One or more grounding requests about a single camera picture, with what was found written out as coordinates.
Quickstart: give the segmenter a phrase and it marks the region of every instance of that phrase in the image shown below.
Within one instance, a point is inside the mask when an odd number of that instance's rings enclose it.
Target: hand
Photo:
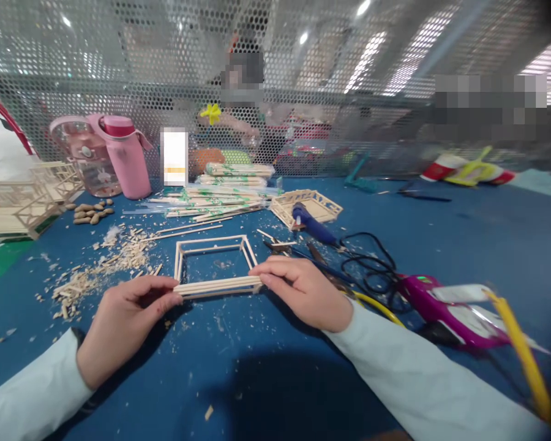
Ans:
[[[249,276],[259,276],[307,325],[339,333],[351,323],[353,305],[310,260],[270,256]]]
[[[177,284],[170,277],[141,276],[104,293],[77,354],[78,369],[91,390],[98,389],[137,352],[166,312],[183,303],[182,296],[172,292]],[[155,291],[160,296],[143,309],[140,303]]]

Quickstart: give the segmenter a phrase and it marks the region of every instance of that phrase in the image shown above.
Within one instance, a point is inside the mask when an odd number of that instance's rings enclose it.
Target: perforated metal screen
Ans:
[[[532,0],[0,0],[0,99],[44,160],[61,157],[48,135],[53,119],[98,112],[132,118],[153,144],[160,128],[185,127],[190,149],[273,162],[280,175],[342,175],[364,152],[372,170],[416,171],[445,148],[472,156],[486,145],[435,140],[425,112],[435,74],[551,75],[542,61],[551,25],[539,8]],[[229,53],[262,55],[261,102],[223,107],[237,129],[208,129],[198,114],[222,103]],[[495,147],[492,160],[507,167],[551,168],[551,139],[545,148]],[[158,176],[157,153],[147,161]]]

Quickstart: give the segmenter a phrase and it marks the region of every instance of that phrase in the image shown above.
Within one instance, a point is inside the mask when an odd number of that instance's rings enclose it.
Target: person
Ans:
[[[541,440],[549,427],[436,346],[337,291],[304,259],[271,256],[249,271],[300,320],[324,332],[415,440]],[[104,293],[79,345],[68,330],[0,386],[0,440],[41,440],[68,420],[183,303],[169,277],[143,276]],[[160,295],[148,307],[140,301]]]

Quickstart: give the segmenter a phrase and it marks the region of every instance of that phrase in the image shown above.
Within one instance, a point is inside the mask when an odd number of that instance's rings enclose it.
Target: blue glue gun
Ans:
[[[301,224],[304,224],[308,234],[315,239],[327,245],[336,245],[337,238],[333,236],[323,224],[312,217],[302,202],[296,202],[294,204],[292,208],[292,217],[296,224],[298,224],[298,220]]]

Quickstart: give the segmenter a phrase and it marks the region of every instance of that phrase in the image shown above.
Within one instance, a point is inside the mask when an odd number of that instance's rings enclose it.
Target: clear water bottle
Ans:
[[[51,137],[74,164],[86,190],[93,196],[112,197],[122,192],[106,142],[82,116],[64,116],[50,125]]]

